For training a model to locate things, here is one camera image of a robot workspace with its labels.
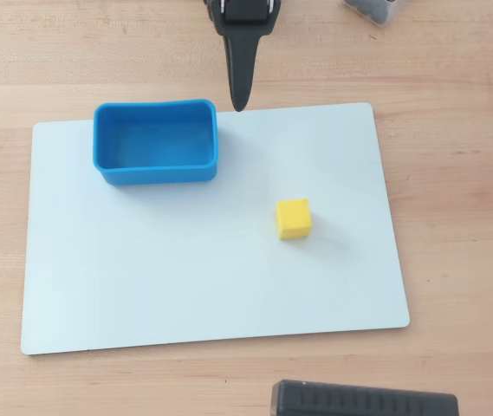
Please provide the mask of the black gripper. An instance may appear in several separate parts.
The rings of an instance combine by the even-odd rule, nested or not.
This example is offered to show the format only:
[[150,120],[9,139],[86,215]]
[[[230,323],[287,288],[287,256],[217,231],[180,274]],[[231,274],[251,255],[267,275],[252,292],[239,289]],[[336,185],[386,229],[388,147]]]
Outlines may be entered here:
[[237,112],[247,107],[260,36],[273,31],[281,3],[278,0],[204,1],[208,17],[224,39],[230,97]]

